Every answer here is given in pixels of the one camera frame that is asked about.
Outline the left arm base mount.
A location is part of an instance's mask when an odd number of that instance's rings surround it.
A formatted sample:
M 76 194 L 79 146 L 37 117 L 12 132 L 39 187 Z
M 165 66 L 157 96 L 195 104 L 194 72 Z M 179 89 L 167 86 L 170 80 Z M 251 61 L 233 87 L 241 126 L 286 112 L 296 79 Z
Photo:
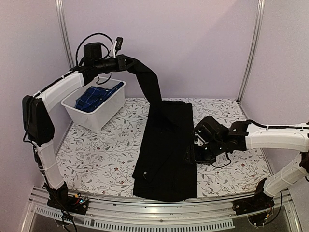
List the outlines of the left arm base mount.
M 87 196 L 83 196 L 81 193 L 69 195 L 66 186 L 58 190 L 46 187 L 46 190 L 49 193 L 49 200 L 47 202 L 49 207 L 69 213 L 86 215 L 89 205 L 89 198 Z

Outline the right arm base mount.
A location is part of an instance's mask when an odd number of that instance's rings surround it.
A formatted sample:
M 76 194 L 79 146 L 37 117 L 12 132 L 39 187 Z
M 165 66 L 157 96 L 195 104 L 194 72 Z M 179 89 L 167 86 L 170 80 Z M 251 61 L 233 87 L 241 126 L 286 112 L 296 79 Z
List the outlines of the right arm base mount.
M 272 208 L 274 197 L 270 197 L 263 192 L 254 194 L 251 197 L 241 198 L 232 202 L 232 209 L 236 215 L 253 213 L 260 210 Z

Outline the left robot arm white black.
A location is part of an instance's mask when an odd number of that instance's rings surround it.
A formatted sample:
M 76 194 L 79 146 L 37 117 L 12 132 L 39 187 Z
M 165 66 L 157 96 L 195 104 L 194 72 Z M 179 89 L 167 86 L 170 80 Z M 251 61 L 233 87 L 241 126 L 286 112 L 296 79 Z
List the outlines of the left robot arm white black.
M 127 71 L 136 60 L 125 55 L 84 62 L 69 70 L 53 83 L 22 99 L 25 135 L 23 141 L 32 144 L 36 162 L 45 183 L 54 191 L 65 185 L 54 152 L 55 127 L 51 110 L 72 92 L 88 85 L 99 74 Z

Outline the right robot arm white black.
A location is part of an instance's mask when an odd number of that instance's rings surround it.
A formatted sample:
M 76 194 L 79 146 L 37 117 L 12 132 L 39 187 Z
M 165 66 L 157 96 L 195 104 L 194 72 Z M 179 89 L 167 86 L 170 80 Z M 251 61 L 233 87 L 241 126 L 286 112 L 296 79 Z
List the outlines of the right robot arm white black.
M 298 151 L 298 155 L 276 174 L 261 180 L 250 199 L 254 211 L 261 210 L 280 191 L 309 175 L 309 125 L 262 125 L 253 120 L 236 121 L 228 128 L 207 116 L 193 129 L 197 144 L 195 161 L 215 163 L 220 154 L 272 148 Z

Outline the black long sleeve shirt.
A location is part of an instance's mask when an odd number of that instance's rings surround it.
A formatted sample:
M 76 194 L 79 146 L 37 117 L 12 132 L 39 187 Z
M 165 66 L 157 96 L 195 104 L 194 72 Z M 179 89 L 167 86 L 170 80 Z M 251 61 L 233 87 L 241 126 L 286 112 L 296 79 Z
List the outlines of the black long sleeve shirt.
M 197 197 L 193 107 L 163 100 L 157 75 L 133 58 L 128 72 L 136 75 L 150 104 L 140 153 L 132 177 L 133 195 L 163 202 Z

